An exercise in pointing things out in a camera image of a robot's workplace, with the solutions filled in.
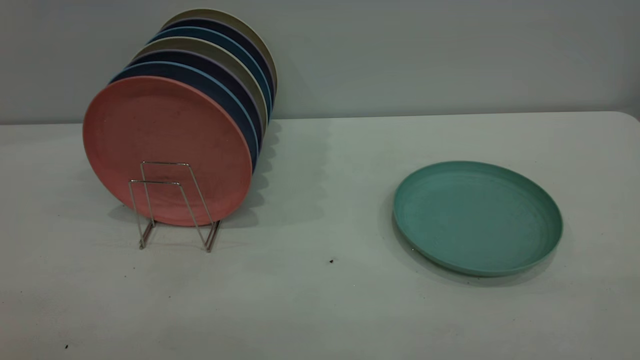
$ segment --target stack of plates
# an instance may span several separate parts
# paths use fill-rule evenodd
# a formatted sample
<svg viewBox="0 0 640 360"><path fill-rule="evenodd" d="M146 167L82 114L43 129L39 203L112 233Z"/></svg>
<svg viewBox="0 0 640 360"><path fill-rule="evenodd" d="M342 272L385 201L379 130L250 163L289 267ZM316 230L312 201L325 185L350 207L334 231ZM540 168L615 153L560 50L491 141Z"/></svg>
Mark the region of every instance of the stack of plates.
<svg viewBox="0 0 640 360"><path fill-rule="evenodd" d="M241 20L210 9L170 19L92 101L84 117L87 157L104 186L133 207L129 181L142 161L189 163L211 218L244 200L278 87L264 42ZM184 187L198 224L205 206L187 167L145 166L146 180ZM180 189L150 184L157 221L193 225ZM150 217L142 186L137 210Z"/></svg>

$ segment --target beige plate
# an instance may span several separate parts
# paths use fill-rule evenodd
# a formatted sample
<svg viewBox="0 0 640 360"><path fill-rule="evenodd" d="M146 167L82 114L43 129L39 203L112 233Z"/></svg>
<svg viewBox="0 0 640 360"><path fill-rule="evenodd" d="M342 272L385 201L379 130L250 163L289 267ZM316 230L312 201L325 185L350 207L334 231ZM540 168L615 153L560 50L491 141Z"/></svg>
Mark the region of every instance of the beige plate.
<svg viewBox="0 0 640 360"><path fill-rule="evenodd" d="M275 88L277 91L278 74L276 73L276 65L273 62L273 57L271 57L271 52L269 52L267 45L264 43L264 41L262 41L262 38L260 37L260 35L258 35L258 33L256 33L251 27L249 27L249 25L245 24L242 20L238 19L237 17L229 13L221 12L219 10L191 9L185 12L181 12L178 15L169 19L169 21L167 21L166 24L163 25L162 29L166 28L167 26L169 26L170 24L176 21L180 21L180 20L184 20L192 17L199 17L202 19L209 19L209 20L222 22L223 24L229 25L232 28L240 31L244 36L249 38L249 40L251 40L251 42L253 42L258 47L258 50L262 53L262 55L264 56L264 59L267 61L267 64L269 65L269 70L271 71L271 75L273 76L273 82L275 83Z"/></svg>
<svg viewBox="0 0 640 360"><path fill-rule="evenodd" d="M249 94L253 97L258 106L260 121L262 122L262 136L264 138L264 132L267 129L268 120L267 102L264 99L264 94L260 90L260 86L255 80L255 77L251 74L249 69L247 69L240 60L238 60L238 58L227 50L224 50L222 47L208 41L189 37L170 37L147 44L147 46L142 48L142 50L133 57L133 60L143 56L144 54L157 50L191 51L192 53L206 56L222 65L225 69L231 71L231 73L242 82L247 90L249 90Z"/></svg>

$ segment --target blue plate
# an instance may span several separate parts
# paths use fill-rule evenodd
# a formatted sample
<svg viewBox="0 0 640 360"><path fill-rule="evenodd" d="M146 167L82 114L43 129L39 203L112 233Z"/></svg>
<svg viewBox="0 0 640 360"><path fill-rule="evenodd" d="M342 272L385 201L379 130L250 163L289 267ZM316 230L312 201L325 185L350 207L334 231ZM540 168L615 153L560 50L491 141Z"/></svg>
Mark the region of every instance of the blue plate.
<svg viewBox="0 0 640 360"><path fill-rule="evenodd" d="M244 36L244 34L229 25L223 24L222 22L200 18L190 18L176 21L173 24L167 26L164 30L166 31L168 29L181 28L184 26L195 26L197 28L205 28L217 31L218 33L221 33L222 35L225 35L240 44L240 46L247 50L247 52L250 53L253 59L255 59L255 61L258 63L260 69L262 69L262 72L269 81L269 89L271 89L271 94L275 96L275 83L273 82L273 77L271 74L271 70L267 65L267 61L264 59L264 55L262 55L255 44L246 36Z"/></svg>
<svg viewBox="0 0 640 360"><path fill-rule="evenodd" d="M543 261L560 241L562 216L540 186L473 161L424 167L398 186L396 224L415 250L475 276L504 276Z"/></svg>
<svg viewBox="0 0 640 360"><path fill-rule="evenodd" d="M193 67L168 61L154 61L127 67L109 83L134 76L159 76L192 86L222 106L234 119L249 146L253 170L258 161L258 136L249 114L234 94L218 80Z"/></svg>
<svg viewBox="0 0 640 360"><path fill-rule="evenodd" d="M218 33L217 31L205 28L196 28L194 26L184 26L164 30L154 36L154 38L151 39L148 44L162 38L170 37L199 38L200 40L205 40L222 47L224 50L227 50L233 56L238 58L238 60L240 60L240 62L243 63L247 69L249 69L251 74L258 81L260 89L262 90L262 93L267 100L267 110L269 111L269 116L271 116L271 109L273 107L273 96L271 89L269 88L267 78L262 72L262 69L260 69L260 67L258 66L258 63L255 61L255 59L237 42L231 40L229 37L221 33Z"/></svg>
<svg viewBox="0 0 640 360"><path fill-rule="evenodd" d="M258 133L258 148L262 148L262 135L264 135L264 129L262 128L262 121L258 114L258 106L247 89L242 85L242 83L240 83L240 80L233 76L227 69L206 56L182 50L153 51L135 59L129 64L129 66L154 61L181 63L201 70L222 83L222 85L228 88L238 98L238 100L240 100L240 103L251 118L251 122L253 123L253 128L256 129L256 133L258 133L257 130L260 129L260 132Z"/></svg>

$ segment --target navy blue plate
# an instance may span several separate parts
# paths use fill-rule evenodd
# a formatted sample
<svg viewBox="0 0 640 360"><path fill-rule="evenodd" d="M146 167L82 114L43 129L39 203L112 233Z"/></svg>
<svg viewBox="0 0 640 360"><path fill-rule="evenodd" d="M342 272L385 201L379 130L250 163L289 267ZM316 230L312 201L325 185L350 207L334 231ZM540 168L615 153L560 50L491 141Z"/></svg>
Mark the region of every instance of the navy blue plate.
<svg viewBox="0 0 640 360"><path fill-rule="evenodd" d="M253 56L251 56L251 54L249 54L247 50L245 50L237 42L217 31L205 28L196 28L194 26L183 26L179 28L170 28L156 34L154 38L148 42L148 44L162 38L170 37L199 38L200 40L205 40L222 47L224 50L227 50L233 56L238 58L238 60L240 60L240 62L243 63L247 69L249 69L251 74L258 81L260 89L264 94L264 98L267 100L267 110L269 111L269 116L271 116L271 109L273 107L273 93L272 89L270 89L269 87L267 77L264 75L264 72L262 71L260 66L258 66L258 63L255 61Z"/></svg>
<svg viewBox="0 0 640 360"><path fill-rule="evenodd" d="M174 79L196 88L217 102L234 119L244 135L244 140L251 153L252 169L255 171L255 165L258 161L258 137L249 114L247 114L237 97L218 80L187 65L168 61L154 61L127 67L109 83L134 76L159 76Z"/></svg>
<svg viewBox="0 0 640 360"><path fill-rule="evenodd" d="M225 87L240 100L240 103L249 114L253 128L256 129L256 133L259 135L258 148L262 148L264 129L262 128L262 121L258 114L258 106L240 80L233 76L227 69L206 56L182 50L153 51L133 60L129 66L154 61L170 61L196 68L210 77L217 79L222 85L225 85Z"/></svg>
<svg viewBox="0 0 640 360"><path fill-rule="evenodd" d="M168 29L181 28L183 26L195 26L197 28L205 28L217 31L218 33L221 33L222 35L225 35L240 44L240 46L242 46L245 50L247 50L247 52L251 54L251 56L253 56L258 65L260 65L260 69L262 69L262 72L269 81L269 89L271 89L271 93L273 95L276 94L275 83L273 82L271 70L267 65L267 61L264 59L264 55L262 55L255 44L240 31L232 28L229 25L223 24L222 22L201 18L190 18L176 21L173 24L167 26L164 30L166 31Z"/></svg>

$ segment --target plate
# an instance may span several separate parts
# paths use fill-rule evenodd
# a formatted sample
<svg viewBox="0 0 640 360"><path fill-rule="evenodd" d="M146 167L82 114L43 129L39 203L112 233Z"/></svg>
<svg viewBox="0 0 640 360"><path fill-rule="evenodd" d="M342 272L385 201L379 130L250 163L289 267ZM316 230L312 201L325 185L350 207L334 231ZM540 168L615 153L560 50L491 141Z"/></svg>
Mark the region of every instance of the plate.
<svg viewBox="0 0 640 360"><path fill-rule="evenodd" d="M172 24L172 23L174 23L176 21L188 19L190 17L197 17L197 18L209 19L209 20L222 22L222 23L227 24L227 25L231 26L232 28L240 31L244 36L249 38L249 40L251 40L251 42L253 42L255 44L255 46L258 47L258 49L260 50L260 53L264 56L265 60L269 64L269 69L270 69L270 71L271 71L271 73L273 75L273 80L275 82L276 91L277 91L277 89L278 89L278 74L277 74L277 71L276 71L275 62L273 61L273 57L271 56L271 52L267 48L267 45L264 43L264 41L262 40L260 35L258 35L258 33L256 33L249 25L247 25L245 22L243 22L242 20L238 19L237 17L235 17L235 16L233 16L233 15L231 15L229 13L221 12L219 10L213 10L213 9L191 9L191 10L187 10L185 12L181 12L178 15L176 15L176 16L172 17L171 19L169 19L169 21L167 21L166 24L164 24L162 29L164 30L167 26L169 26L170 24Z"/></svg>
<svg viewBox="0 0 640 360"><path fill-rule="evenodd" d="M562 216L542 188L511 170L473 161L424 167L398 187L394 216L415 250L446 268L504 276L545 259Z"/></svg>
<svg viewBox="0 0 640 360"><path fill-rule="evenodd" d="M217 31L218 33L221 33L231 38L233 41L237 42L238 44L240 44L240 46L242 46L245 50L247 50L248 53L251 54L253 59L258 63L258 66L260 67L260 69L262 69L262 73L267 77L271 94L276 94L275 82L273 81L273 76L271 74L269 65L267 64L265 57L262 55L262 53L260 53L260 51L255 46L255 44L251 42L251 40L249 40L246 36L244 36L240 31L222 22L217 22L209 19L197 19L197 18L178 20L176 22L169 24L166 28L163 29L163 31L173 29L173 28L182 28L185 26L191 26L195 28L204 28L204 29Z"/></svg>
<svg viewBox="0 0 640 360"><path fill-rule="evenodd" d="M241 47L237 42L231 40L229 37L218 33L217 31L204 29L204 28L196 28L193 26L185 26L182 28L172 28L168 30L164 30L161 33L158 33L156 36L151 39L149 42L153 42L156 40L160 40L163 38L170 37L191 37L191 38L199 38L200 40L205 40L210 43L216 44L223 49L230 52L233 56L235 56L238 60L240 60L244 66L246 66L249 71L253 74L254 78L258 81L260 88L262 89L262 93L264 97L267 99L267 102L270 105L273 105L273 96L271 94L271 90L269 89L269 83L267 78L264 76L264 73L258 66L258 63L255 62L253 57L247 53L247 51Z"/></svg>
<svg viewBox="0 0 640 360"><path fill-rule="evenodd" d="M258 111L258 106L249 94L249 91L247 91L242 82L240 82L240 80L233 74L231 74L227 69L223 68L220 64L216 63L206 56L182 50L153 51L151 53L140 56L129 65L153 61L170 61L181 63L198 69L225 85L225 87L228 88L238 98L238 100L240 100L242 106L249 113L251 121L253 122L253 127L255 129L260 129L260 136L258 136L258 147L259 149L262 148L262 138L264 137L264 131L266 129L267 114L266 112L260 113Z"/></svg>
<svg viewBox="0 0 640 360"><path fill-rule="evenodd" d="M180 63L154 61L127 67L115 76L111 82L134 76L161 76L187 84L222 106L227 111L244 135L251 153L252 168L255 170L258 161L258 136L249 118L249 114L234 94L218 80L204 72Z"/></svg>
<svg viewBox="0 0 640 360"><path fill-rule="evenodd" d="M256 101L259 108L264 108L268 116L271 114L271 104L268 104L258 81L254 78L253 74L244 64L238 60L233 54L224 50L222 47L212 44L210 42L189 38L189 37L175 37L164 38L147 44L140 52L134 56L132 61L135 61L144 54L151 53L158 50L184 50L191 51L192 53L206 56L212 61L219 63L225 69L231 71L240 82L249 90L251 97Z"/></svg>
<svg viewBox="0 0 640 360"><path fill-rule="evenodd" d="M214 221L236 210L249 190L252 159L242 132L218 103L176 80L136 76L109 84L86 111L83 141L100 181L130 208L128 184L141 179L141 161L189 163ZM182 184L198 224L209 223L186 167L147 165L145 174ZM149 217L144 187L133 189L138 211ZM193 226L176 186L148 190L157 221Z"/></svg>

